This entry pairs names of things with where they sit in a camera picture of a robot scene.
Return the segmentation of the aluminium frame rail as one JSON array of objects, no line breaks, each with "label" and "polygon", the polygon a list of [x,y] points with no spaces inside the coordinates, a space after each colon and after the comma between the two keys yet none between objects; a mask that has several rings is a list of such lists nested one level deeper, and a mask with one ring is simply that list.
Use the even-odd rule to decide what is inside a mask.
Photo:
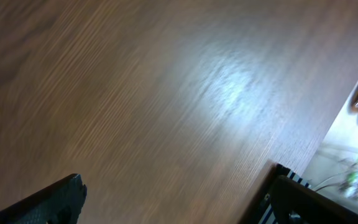
[{"label": "aluminium frame rail", "polygon": [[299,188],[310,188],[308,181],[296,172],[275,164],[268,173],[259,193],[254,221],[257,224],[294,223],[297,213],[294,211]]}]

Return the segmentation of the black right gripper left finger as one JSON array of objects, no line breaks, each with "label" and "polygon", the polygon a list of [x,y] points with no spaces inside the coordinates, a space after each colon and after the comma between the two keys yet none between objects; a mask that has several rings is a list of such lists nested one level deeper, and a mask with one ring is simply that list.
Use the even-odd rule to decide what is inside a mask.
[{"label": "black right gripper left finger", "polygon": [[0,211],[0,224],[76,224],[87,187],[81,175],[67,177]]}]

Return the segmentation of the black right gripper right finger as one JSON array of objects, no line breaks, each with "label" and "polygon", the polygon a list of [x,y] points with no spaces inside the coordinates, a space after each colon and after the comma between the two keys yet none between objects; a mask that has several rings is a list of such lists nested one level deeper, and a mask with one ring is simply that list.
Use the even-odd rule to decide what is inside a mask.
[{"label": "black right gripper right finger", "polygon": [[358,224],[358,213],[306,188],[296,190],[294,211],[305,223]]}]

